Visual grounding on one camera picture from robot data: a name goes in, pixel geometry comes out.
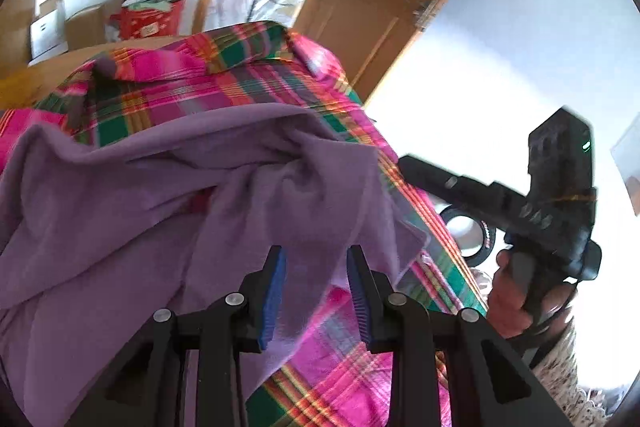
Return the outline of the person's right hand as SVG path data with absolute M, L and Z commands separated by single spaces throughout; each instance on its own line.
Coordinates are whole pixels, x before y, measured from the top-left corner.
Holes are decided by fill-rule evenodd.
M 498 270 L 492 279 L 488 296 L 487 321 L 506 339 L 523 334 L 533 325 L 533 317 L 524 310 L 525 295 L 511 277 L 509 251 L 500 251 L 497 256 Z M 573 318 L 572 305 L 574 286 L 562 283 L 551 289 L 541 303 L 542 314 L 555 317 L 549 326 L 548 335 L 562 333 Z

